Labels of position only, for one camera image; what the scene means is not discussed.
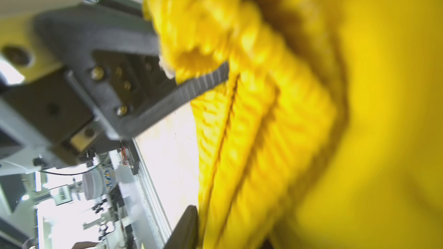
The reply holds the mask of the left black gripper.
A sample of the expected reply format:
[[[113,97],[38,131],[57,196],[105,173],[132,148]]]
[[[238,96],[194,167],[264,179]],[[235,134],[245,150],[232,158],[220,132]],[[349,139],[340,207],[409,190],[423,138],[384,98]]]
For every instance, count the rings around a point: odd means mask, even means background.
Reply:
[[[66,73],[1,93],[1,136],[9,138],[1,156],[29,168],[78,165],[92,139],[72,139],[94,115],[108,138],[134,138],[228,78],[226,63],[182,84],[168,78],[153,25],[132,0],[49,10],[33,24]]]

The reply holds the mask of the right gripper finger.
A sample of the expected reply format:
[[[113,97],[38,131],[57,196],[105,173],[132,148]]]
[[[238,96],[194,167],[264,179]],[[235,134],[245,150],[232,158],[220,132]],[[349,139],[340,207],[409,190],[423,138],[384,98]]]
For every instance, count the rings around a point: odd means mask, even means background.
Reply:
[[[189,205],[183,212],[164,249],[196,249],[197,243],[198,210],[196,206]]]

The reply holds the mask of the yellow shorts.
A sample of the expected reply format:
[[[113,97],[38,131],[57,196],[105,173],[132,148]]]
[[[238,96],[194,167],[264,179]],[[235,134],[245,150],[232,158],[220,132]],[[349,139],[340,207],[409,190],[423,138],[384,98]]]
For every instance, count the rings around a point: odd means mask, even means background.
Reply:
[[[144,0],[191,102],[200,249],[443,246],[443,0]]]

